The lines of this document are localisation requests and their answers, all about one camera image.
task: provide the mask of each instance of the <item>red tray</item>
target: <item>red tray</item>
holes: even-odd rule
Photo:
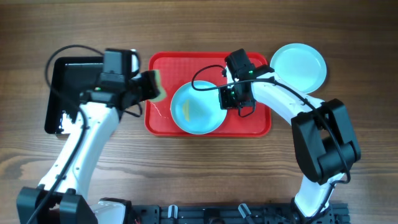
[[[214,137],[260,137],[271,128],[271,110],[257,103],[255,112],[246,117],[238,116],[237,110],[228,110],[224,122],[211,133],[204,135],[189,134],[182,131],[173,121],[170,104],[174,93],[192,80],[192,76],[208,65],[225,65],[225,57],[230,52],[159,52],[149,61],[149,70],[160,70],[162,86],[167,93],[166,99],[158,103],[146,102],[145,126],[156,136],[214,136]],[[259,53],[248,53],[255,66],[268,64]],[[205,80],[215,85],[226,84],[220,68],[210,68],[199,74],[197,80]],[[250,112],[245,108],[243,114]]]

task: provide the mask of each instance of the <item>plate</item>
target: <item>plate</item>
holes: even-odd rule
[[[281,47],[271,59],[275,72],[296,89],[311,93],[326,79],[326,63],[322,55],[305,44],[288,44]]]
[[[206,81],[195,81],[194,84],[197,88],[215,86]],[[227,113],[220,108],[218,94],[218,90],[196,91],[190,82],[181,86],[170,105],[175,124],[190,134],[206,134],[217,129]]]

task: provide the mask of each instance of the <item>sponge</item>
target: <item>sponge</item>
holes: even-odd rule
[[[162,86],[162,80],[160,79],[159,70],[153,70],[152,72],[155,73],[156,87],[159,90],[159,95],[156,98],[151,99],[149,101],[153,102],[153,103],[156,103],[156,102],[160,102],[160,101],[164,100],[164,98],[166,98],[167,94],[166,94],[166,91],[164,90],[164,88]]]
[[[182,114],[184,114],[185,120],[189,122],[189,100],[185,100],[182,105]]]

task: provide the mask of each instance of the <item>wooden table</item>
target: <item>wooden table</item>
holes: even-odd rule
[[[0,223],[19,222],[17,194],[37,185],[65,143],[43,128],[49,97],[43,69],[54,50],[135,48],[147,65],[165,50],[242,47],[271,58],[292,42],[324,56],[328,79],[312,96],[345,103],[362,150],[351,183],[339,185],[331,200],[349,203],[352,223],[398,222],[396,2],[0,2]],[[99,159],[88,201],[289,202],[301,180],[291,128],[275,113],[269,134],[255,139],[157,138],[144,118],[125,116]]]

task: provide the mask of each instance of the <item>black joint motor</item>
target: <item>black joint motor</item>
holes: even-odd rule
[[[99,74],[93,88],[80,94],[81,103],[88,101],[106,103],[122,111],[141,101],[153,99],[160,94],[155,80],[155,71],[139,73],[133,69],[133,56],[139,56],[131,50],[106,49],[103,60],[103,72]]]
[[[229,54],[225,58],[225,62],[234,82],[254,80],[260,75],[274,71],[268,65],[256,68],[243,49]],[[226,76],[226,70],[223,71],[223,76]],[[219,89],[219,92],[219,101],[222,110],[238,109],[238,115],[246,117],[256,109],[256,100],[252,94],[251,82],[238,83],[232,87],[223,87]],[[241,109],[244,107],[250,107],[252,111],[246,115],[241,115]]]
[[[337,99],[325,102],[318,112],[325,117],[337,138],[348,169],[360,160],[361,149],[345,105]],[[344,165],[332,138],[321,137],[314,112],[300,113],[292,118],[292,131],[298,166],[312,182],[324,184],[330,177],[344,172]]]

